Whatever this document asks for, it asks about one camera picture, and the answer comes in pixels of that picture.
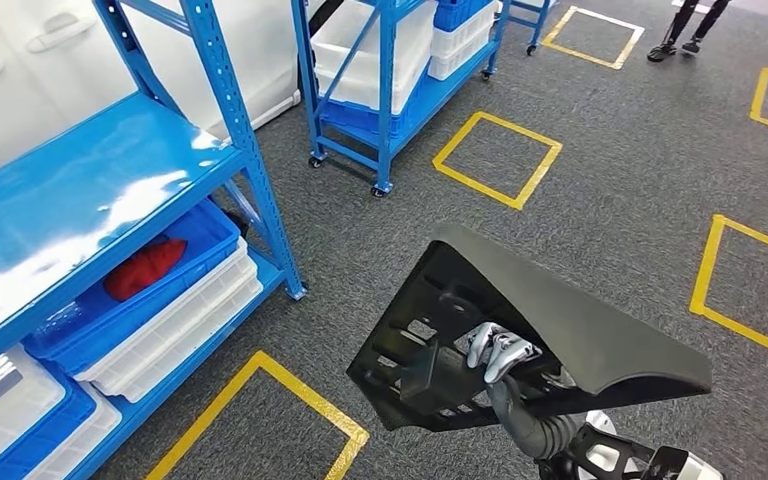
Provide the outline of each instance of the red cloth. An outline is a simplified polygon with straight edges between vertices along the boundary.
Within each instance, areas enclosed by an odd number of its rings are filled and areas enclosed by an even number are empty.
[[[137,250],[104,279],[104,289],[120,302],[133,297],[163,278],[178,263],[187,241],[170,239]]]

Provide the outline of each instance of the blue metal shelf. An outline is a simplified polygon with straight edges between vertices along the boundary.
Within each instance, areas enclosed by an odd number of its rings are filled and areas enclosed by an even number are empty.
[[[366,3],[367,5],[377,6],[379,4],[384,5],[392,5],[395,4],[396,7],[392,8],[393,10],[393,18],[396,19],[396,21],[399,21],[408,15],[414,10],[416,10],[417,7],[422,5],[422,2],[425,0],[360,0],[363,3]]]
[[[481,66],[482,63],[487,61],[487,58],[492,55],[499,48],[499,44],[496,41],[491,41],[478,51],[468,62],[457,69],[449,78],[444,81],[437,81],[431,79],[426,81],[423,85],[419,86],[420,91],[416,96],[417,104],[412,108],[416,111],[422,112],[419,116],[422,117],[420,123],[414,127],[413,130],[405,132],[403,135],[393,138],[390,141],[390,148],[393,155],[399,153],[405,145],[431,120],[437,112],[452,98],[455,93],[460,90],[464,83],[469,80],[469,77]],[[361,128],[353,128],[345,125],[337,125],[330,122],[323,121],[329,127],[348,135],[360,142],[363,142],[371,147],[377,147],[379,138],[377,133],[370,132]],[[328,138],[319,138],[320,141],[328,140]]]
[[[141,94],[0,169],[0,353],[246,159]]]
[[[72,472],[87,478],[279,285],[301,282],[211,0],[94,0],[139,91],[0,169],[0,354],[134,251],[224,187],[270,255],[249,249],[263,292],[139,403]],[[192,37],[231,137],[190,124],[164,89],[122,10],[127,3]],[[253,202],[232,179],[241,173]]]
[[[285,272],[272,264],[265,256],[249,247],[249,254],[257,264],[257,279],[263,284],[263,291],[225,324],[198,350],[193,352],[177,369],[170,373],[159,385],[148,392],[138,403],[129,403],[124,397],[113,397],[111,402],[122,412],[122,421],[67,477],[68,480],[88,478],[104,461],[109,458],[134,431],[166,401],[184,380],[204,362],[228,338],[234,330],[245,322],[251,313],[260,306],[284,281]]]
[[[326,158],[325,148],[335,150],[348,158],[360,163],[361,165],[374,170],[377,173],[375,184],[372,187],[372,193],[376,196],[382,196],[389,193],[393,188],[390,183],[390,165],[393,157],[404,148],[419,130],[428,123],[428,120],[434,116],[446,102],[460,89],[466,82],[466,79],[477,70],[480,64],[487,62],[482,74],[489,78],[496,71],[496,55],[505,32],[505,25],[510,13],[511,1],[504,0],[502,12],[499,15],[499,22],[496,25],[495,34],[491,41],[476,55],[462,66],[456,73],[443,82],[425,81],[419,87],[420,91],[414,92],[411,102],[417,102],[411,105],[411,111],[419,111],[420,121],[408,132],[392,138],[390,133],[390,112],[392,111],[392,93],[393,93],[393,55],[395,50],[396,24],[411,11],[416,9],[425,0],[362,0],[364,3],[373,5],[375,8],[370,14],[366,25],[361,30],[359,37],[348,52],[343,66],[339,68],[331,86],[323,98],[319,97],[316,75],[314,73],[313,51],[310,43],[310,30],[307,25],[307,15],[305,13],[306,0],[293,1],[293,21],[296,28],[296,42],[299,46],[299,63],[301,66],[301,79],[304,89],[305,109],[308,118],[308,130],[310,135],[310,163],[311,166],[318,166]],[[364,130],[357,127],[347,127],[328,123],[322,118],[322,102],[327,102],[331,93],[340,82],[346,65],[351,62],[364,36],[369,32],[370,27],[375,21],[379,22],[379,101],[378,101],[378,132]],[[323,131],[324,126],[330,126],[350,137],[353,137],[376,150],[375,158],[369,158],[358,153],[340,142],[328,138]]]

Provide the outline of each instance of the person's leg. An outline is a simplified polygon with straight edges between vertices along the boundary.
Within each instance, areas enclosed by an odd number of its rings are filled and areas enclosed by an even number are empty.
[[[711,5],[711,10],[708,11],[708,14],[705,15],[705,18],[702,19],[702,23],[699,24],[699,28],[696,29],[696,33],[694,33],[693,37],[690,38],[690,41],[682,45],[681,48],[687,50],[688,52],[699,53],[699,43],[703,38],[705,38],[708,30],[714,26],[714,23],[716,23],[717,19],[720,18],[723,10],[725,10],[726,6],[728,6],[729,1],[730,0],[716,0],[714,4]]]
[[[693,16],[693,12],[696,10],[696,4],[699,0],[685,0],[684,4],[679,8],[673,18],[673,22],[670,24],[670,28],[667,30],[667,34],[664,36],[664,41],[649,51],[649,55],[646,58],[650,62],[662,62],[665,58],[675,54],[675,42],[678,41],[681,31],[687,26],[687,22],[690,21],[690,17]]]

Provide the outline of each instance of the stacked white bins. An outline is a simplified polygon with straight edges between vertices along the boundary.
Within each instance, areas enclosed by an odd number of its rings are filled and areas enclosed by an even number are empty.
[[[60,480],[97,447],[122,421],[122,414],[88,383],[79,384],[93,400],[95,410],[45,460],[40,462],[25,480]]]
[[[0,355],[0,454],[65,394],[63,386],[21,346]]]
[[[399,115],[428,65],[434,32],[436,1],[426,1],[396,26],[393,53],[393,100],[391,113]],[[316,56],[314,71],[319,95],[325,95],[337,75],[373,7],[346,0],[311,39]],[[346,67],[331,100],[352,102],[378,110],[381,34],[379,21],[364,37],[351,63]]]
[[[496,4],[490,2],[452,32],[435,28],[428,75],[445,80],[487,45],[495,14]]]
[[[240,238],[236,252],[75,379],[136,403],[262,290]]]

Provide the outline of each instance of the black pants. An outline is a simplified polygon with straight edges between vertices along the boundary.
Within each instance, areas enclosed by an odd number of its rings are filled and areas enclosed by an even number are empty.
[[[693,34],[694,38],[699,40],[705,38],[708,30],[710,30],[717,19],[720,18],[720,14],[726,9],[729,1],[730,0],[716,0],[714,4],[711,5],[711,10],[705,15],[705,18],[702,19],[702,23],[699,24],[699,28],[696,29],[696,33]],[[681,6],[673,20],[673,27],[670,29],[667,38],[668,44],[672,45],[678,40],[681,31],[684,30],[684,27],[687,26],[687,22],[690,21],[690,17],[693,16],[693,12],[696,10],[696,5],[698,3],[699,0],[684,0],[684,5]]]

